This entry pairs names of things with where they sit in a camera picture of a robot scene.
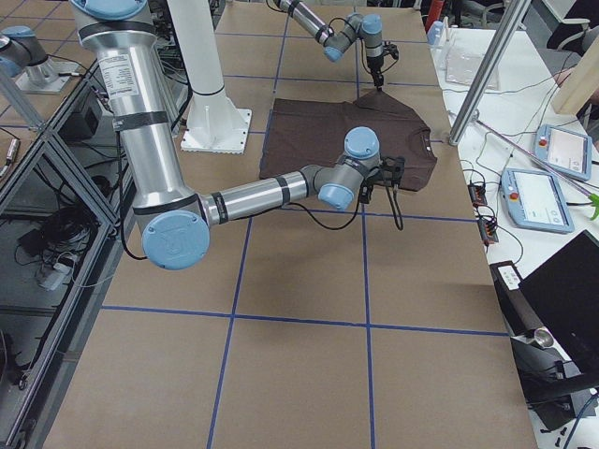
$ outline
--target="brown table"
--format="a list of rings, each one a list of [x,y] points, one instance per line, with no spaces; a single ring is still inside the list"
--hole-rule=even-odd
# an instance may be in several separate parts
[[[124,257],[46,448],[536,447],[419,15],[358,10],[383,16],[402,56],[385,91],[429,124],[439,158],[401,194],[405,230],[377,191],[342,232],[278,210],[215,227],[186,271]],[[275,96],[372,87],[358,53],[329,63],[263,4],[227,4],[217,41],[227,93],[254,117],[244,155],[180,152],[202,193],[257,178]]]

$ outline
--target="green object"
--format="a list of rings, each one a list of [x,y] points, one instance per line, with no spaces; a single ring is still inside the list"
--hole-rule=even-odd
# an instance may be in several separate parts
[[[599,216],[599,195],[598,194],[590,194],[589,200],[592,205],[595,207],[595,213],[592,215],[591,220],[594,220]]]

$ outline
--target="black monitor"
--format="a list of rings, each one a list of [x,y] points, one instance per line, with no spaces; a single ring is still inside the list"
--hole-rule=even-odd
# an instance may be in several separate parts
[[[581,232],[519,288],[580,371],[599,370],[599,241]]]

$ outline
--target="printed label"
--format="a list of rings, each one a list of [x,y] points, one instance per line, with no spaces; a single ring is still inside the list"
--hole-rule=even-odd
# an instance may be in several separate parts
[[[106,83],[106,91],[111,100],[139,94],[138,84],[128,54],[111,56],[98,62]]]
[[[507,288],[509,288],[510,290],[518,290],[520,285],[520,278],[518,277],[518,274],[516,274],[516,271],[514,271],[513,267],[499,267],[499,274],[502,275],[502,278],[504,279]]]

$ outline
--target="blue-framed tablet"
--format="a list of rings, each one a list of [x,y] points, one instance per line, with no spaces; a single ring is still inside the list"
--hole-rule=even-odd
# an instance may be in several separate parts
[[[575,180],[588,181],[592,169],[592,139],[544,124],[536,132],[534,154]]]
[[[516,226],[560,234],[574,231],[557,176],[507,168],[502,175],[502,193]]]

